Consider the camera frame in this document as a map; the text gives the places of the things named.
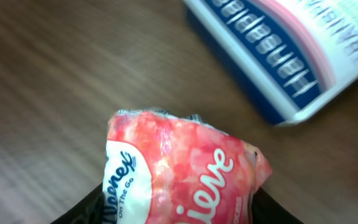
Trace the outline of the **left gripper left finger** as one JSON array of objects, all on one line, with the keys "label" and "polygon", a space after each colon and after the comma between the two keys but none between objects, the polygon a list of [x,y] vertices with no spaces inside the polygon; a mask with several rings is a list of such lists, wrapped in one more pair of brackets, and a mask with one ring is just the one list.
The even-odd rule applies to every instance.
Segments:
[{"label": "left gripper left finger", "polygon": [[104,207],[102,184],[99,184],[73,208],[51,224],[101,224]]}]

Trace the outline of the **white blue plaster box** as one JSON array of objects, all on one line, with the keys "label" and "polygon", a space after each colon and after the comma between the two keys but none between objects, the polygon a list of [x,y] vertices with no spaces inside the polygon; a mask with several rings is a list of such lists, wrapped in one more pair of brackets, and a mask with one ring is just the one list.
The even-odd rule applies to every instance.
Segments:
[{"label": "white blue plaster box", "polygon": [[275,125],[358,80],[358,0],[184,0],[188,23]]}]

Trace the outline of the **red tissue pack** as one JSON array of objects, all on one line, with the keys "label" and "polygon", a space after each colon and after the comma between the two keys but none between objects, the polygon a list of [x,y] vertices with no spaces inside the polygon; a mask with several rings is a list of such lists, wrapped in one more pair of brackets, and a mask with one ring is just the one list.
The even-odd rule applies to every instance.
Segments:
[{"label": "red tissue pack", "polygon": [[250,223],[272,173],[253,145],[160,110],[116,112],[106,157],[103,223]]}]

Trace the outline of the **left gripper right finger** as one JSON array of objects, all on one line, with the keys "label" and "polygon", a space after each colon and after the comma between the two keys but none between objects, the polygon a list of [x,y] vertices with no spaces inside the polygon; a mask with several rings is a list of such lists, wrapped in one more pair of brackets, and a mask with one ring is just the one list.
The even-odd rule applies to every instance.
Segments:
[{"label": "left gripper right finger", "polygon": [[252,201],[253,224],[303,224],[285,210],[264,189],[260,188]]}]

